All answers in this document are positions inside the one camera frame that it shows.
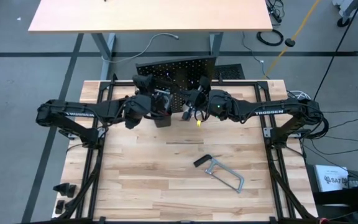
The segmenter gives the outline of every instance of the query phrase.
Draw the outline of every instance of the wooden desk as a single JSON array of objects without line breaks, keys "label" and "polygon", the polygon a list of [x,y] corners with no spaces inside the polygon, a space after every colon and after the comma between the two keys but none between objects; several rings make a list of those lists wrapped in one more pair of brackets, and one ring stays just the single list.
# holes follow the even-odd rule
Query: wooden desk
[{"label": "wooden desk", "polygon": [[[95,103],[99,84],[99,81],[85,82],[80,101]],[[268,81],[268,84],[272,100],[287,97],[283,80]],[[253,87],[214,88],[226,90],[241,100],[255,101]],[[133,95],[134,90],[133,86],[115,86],[113,98]],[[210,118],[197,128],[195,120],[180,121],[180,116],[174,114],[172,126],[167,128],[157,129],[147,119],[132,130],[126,129],[123,123],[110,127],[94,218],[267,221],[270,216],[276,216],[259,118],[252,117],[245,124]],[[276,116],[277,125],[288,119],[288,115]],[[76,122],[86,127],[92,125],[90,118],[77,118]],[[71,141],[70,145],[78,143],[79,140]],[[295,139],[289,140],[288,146],[300,150]],[[87,149],[75,147],[67,153],[61,183],[81,184],[86,152]],[[205,174],[209,163],[194,167],[193,162],[205,154],[211,154],[244,177],[241,194]],[[283,155],[290,188],[306,209],[317,216],[303,158],[285,149]],[[231,176],[225,177],[235,181]],[[69,201],[59,194],[57,200],[62,199]],[[89,199],[90,190],[85,200],[85,215]]]},{"label": "wooden desk", "polygon": [[29,32],[270,31],[264,0],[41,0]]}]

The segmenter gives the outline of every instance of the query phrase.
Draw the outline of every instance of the gray floor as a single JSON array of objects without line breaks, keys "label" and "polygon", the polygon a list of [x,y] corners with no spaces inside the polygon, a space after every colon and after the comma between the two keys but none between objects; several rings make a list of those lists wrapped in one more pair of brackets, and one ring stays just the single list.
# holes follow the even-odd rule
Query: gray floor
[{"label": "gray floor", "polygon": [[[313,1],[284,0],[286,16],[278,29],[291,37],[301,24]],[[27,29],[39,1],[0,0],[0,52],[72,52],[76,34],[28,34]],[[335,50],[345,28],[336,26],[337,9],[331,1],[321,1],[291,51]],[[118,34],[116,52],[140,52],[153,34]],[[179,33],[180,40],[158,37],[150,52],[207,51],[208,33]],[[225,33],[222,51],[246,51],[241,45],[240,32]],[[246,44],[255,51],[283,49],[259,43],[255,33],[246,33]],[[80,52],[95,52],[90,35],[85,35]],[[358,51],[358,15],[340,51]],[[135,74],[135,63],[156,62],[173,57],[139,57],[115,65],[119,79]],[[265,69],[274,57],[259,57]],[[284,79],[289,90],[314,93],[325,73],[330,57],[283,57],[270,74]],[[44,148],[48,129],[35,123],[39,104],[59,96],[70,58],[1,57],[0,58],[0,223],[19,223]],[[219,57],[218,64],[241,63],[246,79],[262,78],[260,64],[252,57]],[[84,80],[97,80],[101,71],[98,57],[80,57],[75,65],[66,99],[77,101]],[[337,57],[317,97],[323,111],[358,110],[358,57]],[[358,113],[327,114],[331,125],[358,118]],[[332,129],[330,136],[358,139],[358,121]],[[338,152],[358,148],[358,144],[323,138],[315,141],[323,152]],[[67,139],[57,135],[53,144],[45,178],[42,183],[33,221],[50,218],[56,193],[52,186],[59,183],[65,159]],[[326,156],[331,161],[358,170],[358,152]],[[308,153],[310,164],[328,164]]]}]

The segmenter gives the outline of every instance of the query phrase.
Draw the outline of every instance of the wooden tabletop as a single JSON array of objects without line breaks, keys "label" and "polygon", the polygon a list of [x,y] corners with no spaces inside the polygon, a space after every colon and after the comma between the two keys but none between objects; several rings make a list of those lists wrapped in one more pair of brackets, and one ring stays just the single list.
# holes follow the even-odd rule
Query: wooden tabletop
[{"label": "wooden tabletop", "polygon": [[41,0],[29,32],[270,31],[265,0]]},{"label": "wooden tabletop", "polygon": [[[86,81],[80,101],[95,103],[99,84],[100,81]],[[283,80],[269,80],[268,85],[272,100],[287,97]],[[240,100],[256,101],[251,86],[213,88],[226,90]],[[113,98],[133,95],[134,91],[134,86],[115,86]],[[180,117],[181,114],[174,114],[172,126],[166,128],[156,128],[154,122],[147,119],[132,130],[126,129],[124,123],[110,127],[104,145],[94,218],[267,221],[276,216],[260,119],[252,117],[240,124],[210,117],[198,128],[195,120],[186,122]],[[289,118],[285,114],[276,116],[277,125]],[[91,118],[77,118],[76,122],[92,126]],[[70,145],[78,143],[80,140],[74,140]],[[288,146],[300,151],[295,139],[289,139]],[[76,193],[81,185],[86,152],[82,147],[68,151],[63,169],[61,183],[77,184]],[[204,172],[209,162],[194,167],[193,162],[205,154],[211,154],[244,177],[240,194]],[[290,188],[306,209],[317,216],[303,158],[286,149],[283,155]],[[231,184],[237,184],[234,176],[219,169],[216,172]],[[90,192],[86,195],[85,215]],[[287,214],[282,191],[281,198]],[[57,200],[70,201],[60,194]]]}]

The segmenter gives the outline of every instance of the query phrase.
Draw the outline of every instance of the desk leg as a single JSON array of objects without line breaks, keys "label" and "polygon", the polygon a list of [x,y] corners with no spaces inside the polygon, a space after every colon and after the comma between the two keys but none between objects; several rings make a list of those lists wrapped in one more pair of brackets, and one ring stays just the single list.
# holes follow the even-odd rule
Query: desk leg
[{"label": "desk leg", "polygon": [[219,56],[219,50],[221,49],[223,39],[223,32],[210,32],[209,33],[209,46],[211,49],[211,55]]},{"label": "desk leg", "polygon": [[[96,46],[98,46],[98,49],[100,50],[102,57],[106,60],[111,60],[111,52],[114,47],[114,41],[116,39],[116,34],[110,33],[107,43],[103,37],[103,34],[98,33],[98,34],[91,34],[91,35],[92,35],[92,38],[93,38]],[[100,74],[100,80],[108,79],[109,68],[110,68],[110,63],[103,61],[102,72]]]}]

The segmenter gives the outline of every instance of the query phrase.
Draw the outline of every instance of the black pegboard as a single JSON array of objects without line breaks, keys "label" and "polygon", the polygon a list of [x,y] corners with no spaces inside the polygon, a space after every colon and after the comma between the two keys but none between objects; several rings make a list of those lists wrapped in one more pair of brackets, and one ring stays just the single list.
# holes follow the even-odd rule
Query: black pegboard
[{"label": "black pegboard", "polygon": [[215,80],[242,80],[246,79],[241,64],[215,66]]},{"label": "black pegboard", "polygon": [[[201,76],[212,80],[214,75],[216,57],[196,57],[181,60],[168,60],[163,62],[147,63],[136,65],[138,75],[153,75],[154,77],[174,82],[180,90],[197,89]],[[165,90],[165,86],[157,86],[160,90]],[[172,113],[182,112],[185,100],[182,96],[174,94],[171,102]]]}]

